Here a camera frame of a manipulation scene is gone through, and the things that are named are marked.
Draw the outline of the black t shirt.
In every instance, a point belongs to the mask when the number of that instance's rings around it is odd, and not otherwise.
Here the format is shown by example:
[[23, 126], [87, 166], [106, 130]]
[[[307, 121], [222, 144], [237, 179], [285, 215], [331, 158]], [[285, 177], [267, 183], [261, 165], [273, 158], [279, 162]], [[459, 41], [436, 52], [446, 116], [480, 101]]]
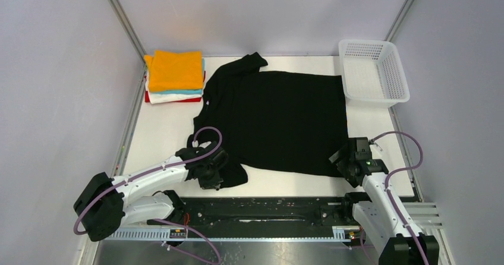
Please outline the black t shirt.
[[194, 136], [222, 140], [228, 154], [222, 188], [247, 183], [246, 166], [340, 177], [330, 157], [348, 140], [341, 76], [266, 65], [259, 54], [246, 55], [220, 66], [204, 87]]

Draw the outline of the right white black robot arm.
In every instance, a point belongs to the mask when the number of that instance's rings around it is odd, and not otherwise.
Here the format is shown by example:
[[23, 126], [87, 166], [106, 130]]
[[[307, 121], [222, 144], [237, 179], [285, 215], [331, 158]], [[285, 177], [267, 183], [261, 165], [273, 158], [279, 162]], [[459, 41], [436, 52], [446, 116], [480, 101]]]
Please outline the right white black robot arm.
[[440, 246], [416, 224], [393, 188], [392, 176], [383, 160], [373, 158], [375, 138], [349, 138], [330, 157], [345, 180], [362, 192], [346, 193], [338, 215], [344, 222], [359, 224], [374, 245], [379, 264], [437, 264]]

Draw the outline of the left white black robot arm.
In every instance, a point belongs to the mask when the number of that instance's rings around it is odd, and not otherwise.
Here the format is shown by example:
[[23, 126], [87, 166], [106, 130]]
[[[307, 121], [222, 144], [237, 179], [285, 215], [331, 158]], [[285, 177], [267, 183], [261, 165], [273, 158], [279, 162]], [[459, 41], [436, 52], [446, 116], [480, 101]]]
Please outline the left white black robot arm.
[[176, 224], [184, 218], [182, 201], [169, 186], [195, 179], [204, 190], [219, 190], [227, 152], [216, 143], [184, 148], [149, 168], [120, 176], [101, 172], [88, 182], [73, 205], [77, 235], [101, 241], [121, 226], [154, 219]]

